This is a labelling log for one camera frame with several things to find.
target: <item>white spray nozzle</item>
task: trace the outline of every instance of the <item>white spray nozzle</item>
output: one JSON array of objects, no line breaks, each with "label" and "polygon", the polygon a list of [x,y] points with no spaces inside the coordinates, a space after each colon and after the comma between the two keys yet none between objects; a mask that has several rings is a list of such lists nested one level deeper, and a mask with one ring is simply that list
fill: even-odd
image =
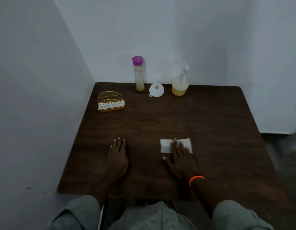
[{"label": "white spray nozzle", "polygon": [[182,70],[182,73],[183,73],[182,81],[183,82],[185,82],[186,74],[188,73],[188,71],[189,71],[189,66],[186,63],[183,63],[183,70]]}]

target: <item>wood grain surface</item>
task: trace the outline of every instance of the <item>wood grain surface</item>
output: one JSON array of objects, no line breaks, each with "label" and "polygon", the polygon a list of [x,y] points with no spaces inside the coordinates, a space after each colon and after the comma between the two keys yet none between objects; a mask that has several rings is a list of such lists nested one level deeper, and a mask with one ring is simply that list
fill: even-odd
[{"label": "wood grain surface", "polygon": [[[85,194],[105,171],[115,138],[127,140],[130,161],[111,197],[196,200],[187,185],[177,182],[163,164],[160,139],[190,138],[203,175],[219,192],[247,206],[253,202],[289,200],[279,185],[264,142],[241,88],[190,85],[175,96],[164,85],[161,97],[149,97],[150,84],[96,83],[79,127],[59,193]],[[116,91],[126,108],[98,111],[98,94]]]}]

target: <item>plastic bottle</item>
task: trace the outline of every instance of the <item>plastic bottle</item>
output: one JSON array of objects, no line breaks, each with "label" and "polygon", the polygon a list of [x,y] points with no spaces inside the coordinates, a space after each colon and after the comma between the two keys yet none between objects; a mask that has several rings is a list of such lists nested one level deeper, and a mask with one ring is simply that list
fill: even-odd
[{"label": "plastic bottle", "polygon": [[137,91],[144,91],[144,74],[143,74],[143,58],[141,56],[135,56],[132,58],[133,69],[135,75],[135,85]]},{"label": "plastic bottle", "polygon": [[184,68],[179,77],[173,80],[171,91],[176,96],[182,96],[185,94],[188,88],[188,81],[186,80],[186,74],[189,71],[189,67],[186,63],[183,64]]}]

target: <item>sleeve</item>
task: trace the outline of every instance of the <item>sleeve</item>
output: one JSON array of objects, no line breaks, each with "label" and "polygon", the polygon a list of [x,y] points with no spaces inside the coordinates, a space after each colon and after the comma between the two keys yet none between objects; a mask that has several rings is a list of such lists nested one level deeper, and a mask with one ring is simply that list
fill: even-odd
[{"label": "sleeve", "polygon": [[261,220],[257,214],[233,200],[220,202],[212,217],[217,230],[274,230],[273,226]]},{"label": "sleeve", "polygon": [[90,195],[84,195],[68,202],[50,221],[47,229],[96,230],[99,218],[100,205],[98,201]]}]

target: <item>shirt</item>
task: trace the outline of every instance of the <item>shirt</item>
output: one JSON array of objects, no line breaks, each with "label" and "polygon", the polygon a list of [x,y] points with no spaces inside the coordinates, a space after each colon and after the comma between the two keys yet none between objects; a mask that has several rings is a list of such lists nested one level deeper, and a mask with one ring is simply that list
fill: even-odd
[{"label": "shirt", "polygon": [[[84,195],[67,203],[47,229],[97,230],[99,218],[98,201],[90,195]],[[216,206],[212,224],[217,230],[274,230],[254,211],[232,200],[222,201]],[[116,229],[194,230],[197,228],[188,218],[176,213],[160,201],[142,208],[126,209],[121,218],[109,228],[109,230]]]}]

